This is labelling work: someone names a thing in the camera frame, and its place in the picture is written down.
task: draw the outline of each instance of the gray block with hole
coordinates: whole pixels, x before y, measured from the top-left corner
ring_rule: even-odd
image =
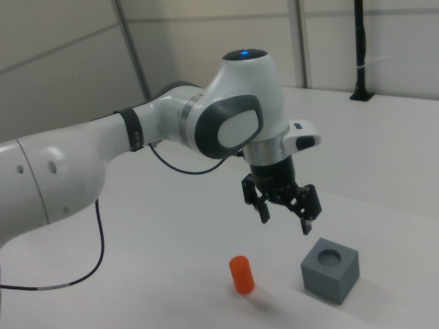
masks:
[[[320,238],[300,267],[307,290],[342,304],[359,277],[358,251]]]

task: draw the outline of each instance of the black pole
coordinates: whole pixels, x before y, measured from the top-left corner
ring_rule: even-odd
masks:
[[[366,33],[363,22],[363,0],[354,0],[355,4],[355,41],[357,46],[357,83],[350,99],[368,101],[374,94],[366,90],[364,58],[366,57]]]

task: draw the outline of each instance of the cable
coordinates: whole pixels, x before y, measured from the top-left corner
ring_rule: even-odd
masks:
[[[179,168],[174,167],[172,164],[169,164],[168,162],[166,162],[165,159],[163,159],[160,154],[157,153],[157,151],[154,149],[154,146],[152,146],[151,143],[148,144],[148,146],[151,148],[152,152],[155,154],[155,156],[167,167],[171,168],[172,170],[175,170],[179,173],[185,173],[186,175],[203,175],[205,173],[210,173],[211,171],[214,171],[216,168],[218,168],[220,165],[222,165],[224,163],[224,161],[227,160],[227,158],[222,159],[221,161],[219,161],[215,166],[213,166],[210,169],[207,170],[203,170],[203,171],[185,171]]]
[[[94,269],[92,269],[87,275],[83,276],[80,279],[77,279],[75,281],[64,283],[64,284],[57,284],[55,286],[47,286],[47,287],[20,287],[20,286],[8,286],[6,284],[0,285],[0,288],[2,289],[11,289],[11,290],[26,290],[26,291],[43,291],[43,290],[54,290],[54,289],[60,289],[65,288],[69,286],[73,286],[74,284],[80,283],[84,281],[85,279],[90,278],[96,270],[99,268],[99,266],[102,263],[102,259],[104,258],[104,231],[102,230],[102,222],[101,222],[101,215],[99,213],[99,200],[96,200],[95,202],[95,208],[96,208],[96,217],[97,217],[97,224],[99,226],[99,234],[101,236],[101,254],[99,256],[99,260],[97,261],[97,264]]]
[[[207,170],[203,170],[203,171],[185,171],[179,168],[174,167],[173,165],[169,164],[168,162],[165,161],[165,159],[163,159],[160,154],[157,153],[157,151],[154,149],[154,147],[152,146],[151,143],[148,144],[152,150],[152,152],[155,154],[155,156],[166,166],[168,166],[169,168],[179,172],[179,173],[185,173],[187,175],[203,175],[205,173],[210,173],[212,171],[214,171],[216,168],[218,168],[220,165],[222,165],[224,163],[224,161],[227,160],[227,158],[219,161],[215,166],[213,166],[210,169]],[[99,234],[101,236],[101,254],[99,256],[99,260],[97,261],[97,264],[95,266],[94,269],[92,269],[88,274],[86,274],[85,276],[83,276],[80,279],[77,279],[75,281],[69,282],[69,283],[64,283],[64,284],[57,284],[54,286],[47,286],[47,287],[21,287],[21,286],[9,286],[6,284],[1,284],[0,288],[2,289],[9,289],[9,290],[25,290],[25,291],[44,291],[44,290],[54,290],[54,289],[61,289],[61,288],[65,288],[65,287],[69,287],[69,286],[73,286],[74,284],[80,283],[88,278],[90,278],[99,268],[99,266],[102,263],[102,259],[104,258],[104,250],[105,250],[105,245],[104,245],[104,231],[102,230],[102,222],[101,222],[101,215],[99,212],[99,200],[96,200],[95,202],[95,209],[96,209],[96,217],[97,217],[97,224],[99,226]]]

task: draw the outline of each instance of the white table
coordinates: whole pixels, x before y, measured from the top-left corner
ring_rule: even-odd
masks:
[[[211,166],[161,153],[186,169]],[[65,289],[3,290],[0,328],[437,328],[437,219],[319,190],[323,212],[303,236],[280,206],[260,222],[244,203],[246,174],[223,166],[182,175],[146,148],[116,158],[99,199],[101,267]],[[320,237],[359,251],[360,279],[341,306],[303,288],[300,262]],[[75,280],[95,266],[99,246],[91,206],[9,242],[2,283]],[[228,269],[238,254],[257,285],[247,297]]]

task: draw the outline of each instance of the robotic arm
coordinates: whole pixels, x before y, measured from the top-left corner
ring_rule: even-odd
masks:
[[[304,234],[321,211],[314,186],[296,184],[291,157],[320,136],[308,121],[287,120],[272,58],[247,49],[225,55],[205,89],[170,88],[120,115],[0,144],[0,247],[86,208],[114,157],[164,139],[215,159],[242,150],[252,172],[242,181],[244,199],[263,223],[265,201],[296,213]]]

